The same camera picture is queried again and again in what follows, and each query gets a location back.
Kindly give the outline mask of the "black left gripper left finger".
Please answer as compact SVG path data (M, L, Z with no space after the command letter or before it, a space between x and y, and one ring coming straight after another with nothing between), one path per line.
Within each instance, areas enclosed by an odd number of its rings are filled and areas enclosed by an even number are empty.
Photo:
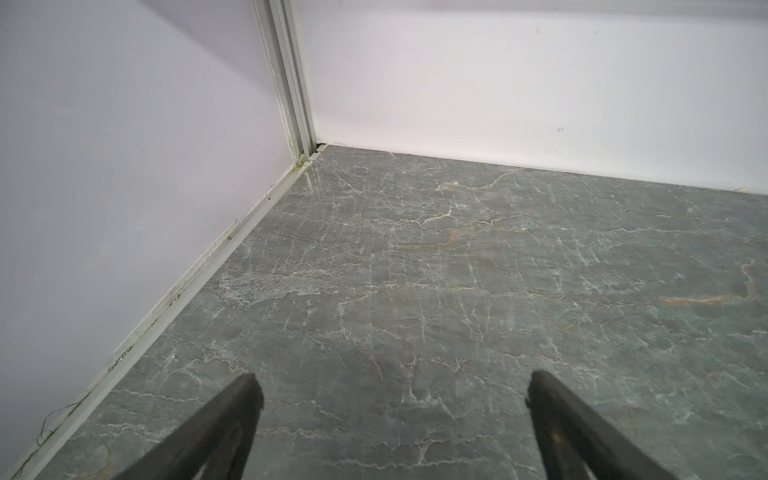
M264 395L253 373L235 378L118 479L240 479Z

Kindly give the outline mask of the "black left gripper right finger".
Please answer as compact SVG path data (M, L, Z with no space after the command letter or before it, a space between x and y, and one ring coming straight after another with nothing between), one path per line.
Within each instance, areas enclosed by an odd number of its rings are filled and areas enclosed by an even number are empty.
M674 477L547 371L532 373L526 406L549 479Z

